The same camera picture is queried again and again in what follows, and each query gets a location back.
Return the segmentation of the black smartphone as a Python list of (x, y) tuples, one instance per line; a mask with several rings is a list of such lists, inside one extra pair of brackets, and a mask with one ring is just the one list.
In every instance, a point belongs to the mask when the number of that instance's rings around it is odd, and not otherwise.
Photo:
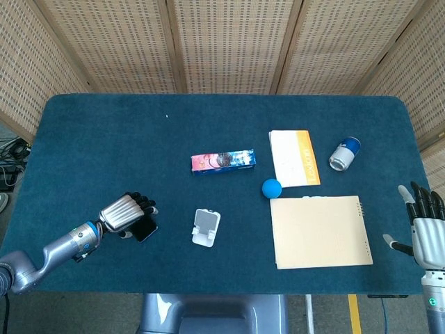
[(144, 216), (130, 227), (133, 237), (143, 243), (157, 230), (157, 224), (150, 216)]

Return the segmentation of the blue cookie box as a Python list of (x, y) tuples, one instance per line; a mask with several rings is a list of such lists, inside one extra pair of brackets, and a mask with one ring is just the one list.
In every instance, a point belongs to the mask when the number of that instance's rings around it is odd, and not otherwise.
[(191, 171), (196, 175), (226, 173), (254, 168), (256, 165), (254, 150), (198, 154), (191, 157)]

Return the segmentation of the white phone stand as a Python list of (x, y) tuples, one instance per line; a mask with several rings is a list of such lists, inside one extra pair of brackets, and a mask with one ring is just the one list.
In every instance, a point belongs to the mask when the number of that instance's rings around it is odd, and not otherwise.
[(220, 214), (208, 209), (196, 209), (192, 230), (192, 242), (211, 248), (214, 245)]

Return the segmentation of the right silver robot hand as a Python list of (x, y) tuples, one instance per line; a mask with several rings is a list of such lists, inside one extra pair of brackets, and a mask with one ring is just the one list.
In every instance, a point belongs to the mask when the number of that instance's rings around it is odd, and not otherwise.
[(412, 256), (426, 271), (445, 271), (445, 200), (416, 182), (411, 187), (413, 192), (400, 185), (398, 192), (406, 206), (412, 245), (402, 244), (389, 234), (382, 237), (391, 249)]

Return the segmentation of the beige spiral notebook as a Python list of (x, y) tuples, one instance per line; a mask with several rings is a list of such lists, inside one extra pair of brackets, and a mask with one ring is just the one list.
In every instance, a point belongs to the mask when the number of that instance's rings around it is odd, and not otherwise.
[(358, 196), (276, 198), (270, 213), (279, 270), (373, 264)]

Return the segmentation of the blue and silver can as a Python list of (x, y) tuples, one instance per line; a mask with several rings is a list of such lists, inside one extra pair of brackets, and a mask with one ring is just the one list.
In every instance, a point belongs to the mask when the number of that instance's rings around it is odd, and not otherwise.
[(340, 142), (329, 158), (330, 167), (336, 171), (347, 170), (361, 148), (360, 141), (355, 137), (347, 137)]

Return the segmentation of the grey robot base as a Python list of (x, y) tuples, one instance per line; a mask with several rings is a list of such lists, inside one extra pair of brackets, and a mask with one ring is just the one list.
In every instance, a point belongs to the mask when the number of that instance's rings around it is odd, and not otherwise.
[(289, 334), (282, 294), (143, 295), (136, 334)]

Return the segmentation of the woven bamboo folding screen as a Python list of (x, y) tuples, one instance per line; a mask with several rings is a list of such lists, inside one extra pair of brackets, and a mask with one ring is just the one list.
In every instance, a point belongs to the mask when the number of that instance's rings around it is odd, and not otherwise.
[(0, 0), (0, 126), (86, 92), (393, 95), (445, 196), (445, 0)]

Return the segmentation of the blue ball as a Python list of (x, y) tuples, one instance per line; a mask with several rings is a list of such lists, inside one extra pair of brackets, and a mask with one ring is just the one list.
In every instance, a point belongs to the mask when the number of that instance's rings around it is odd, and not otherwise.
[(282, 193), (282, 185), (276, 179), (270, 178), (263, 182), (261, 191), (268, 199), (279, 198)]

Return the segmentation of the dark teal table cloth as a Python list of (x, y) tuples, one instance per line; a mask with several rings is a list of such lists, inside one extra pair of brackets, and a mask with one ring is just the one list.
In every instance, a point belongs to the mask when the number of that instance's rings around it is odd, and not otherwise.
[[(319, 186), (287, 188), (286, 198), (358, 196), (373, 264), (279, 270), (270, 205), (262, 183), (275, 174), (268, 134), (310, 135)], [(350, 167), (329, 158), (342, 140), (361, 148)], [(191, 157), (254, 150), (254, 168), (196, 175)], [(121, 195), (154, 200), (157, 231), (145, 242), (104, 237), (80, 263), (69, 261), (39, 288), (51, 291), (203, 294), (418, 294), (423, 270), (386, 245), (408, 244), (398, 186), (427, 186), (407, 109), (390, 96), (56, 95), (44, 108), (0, 257), (29, 254), (95, 220)], [(196, 209), (220, 214), (211, 248), (192, 242)]]

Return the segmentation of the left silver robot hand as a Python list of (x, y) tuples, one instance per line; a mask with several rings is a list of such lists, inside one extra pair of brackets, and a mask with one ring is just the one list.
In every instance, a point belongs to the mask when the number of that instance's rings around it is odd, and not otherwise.
[(117, 234), (121, 239), (134, 238), (130, 227), (144, 216), (158, 214), (156, 202), (139, 192), (127, 192), (99, 213), (95, 223), (101, 235)]

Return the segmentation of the white and orange booklet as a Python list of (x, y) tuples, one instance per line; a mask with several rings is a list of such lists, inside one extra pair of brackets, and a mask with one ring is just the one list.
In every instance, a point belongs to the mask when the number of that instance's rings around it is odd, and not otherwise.
[(321, 184), (307, 130), (272, 130), (269, 141), (275, 178), (283, 188)]

